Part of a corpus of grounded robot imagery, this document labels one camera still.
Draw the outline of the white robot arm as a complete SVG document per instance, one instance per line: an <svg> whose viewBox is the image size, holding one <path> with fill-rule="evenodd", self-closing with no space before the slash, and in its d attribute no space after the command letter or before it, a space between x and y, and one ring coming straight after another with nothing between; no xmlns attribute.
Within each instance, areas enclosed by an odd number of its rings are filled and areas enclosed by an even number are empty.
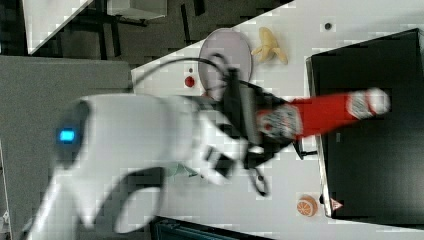
<svg viewBox="0 0 424 240"><path fill-rule="evenodd" d="M76 240L79 226L126 239L159 212L171 168L185 167L221 185L234 166L251 177L295 139L256 115L281 101L240 80L221 78L220 100L200 96L91 95L64 111L54 136L54 167L38 211L20 240Z"/></svg>

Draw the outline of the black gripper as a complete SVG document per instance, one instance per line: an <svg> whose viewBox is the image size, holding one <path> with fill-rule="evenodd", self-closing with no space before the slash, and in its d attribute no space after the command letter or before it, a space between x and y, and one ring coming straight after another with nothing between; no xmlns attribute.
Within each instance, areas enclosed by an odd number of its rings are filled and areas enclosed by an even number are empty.
<svg viewBox="0 0 424 240"><path fill-rule="evenodd" d="M293 145L300 154L299 140L284 136L268 137L261 132L256 123L256 115L260 110L276 110L287 106L288 102L261 87L241 81L239 71L229 68L223 75L224 92L218 102L218 109L227 117L242 138L248 141L243 165L245 169L253 169L268 160L283 148Z"/></svg>

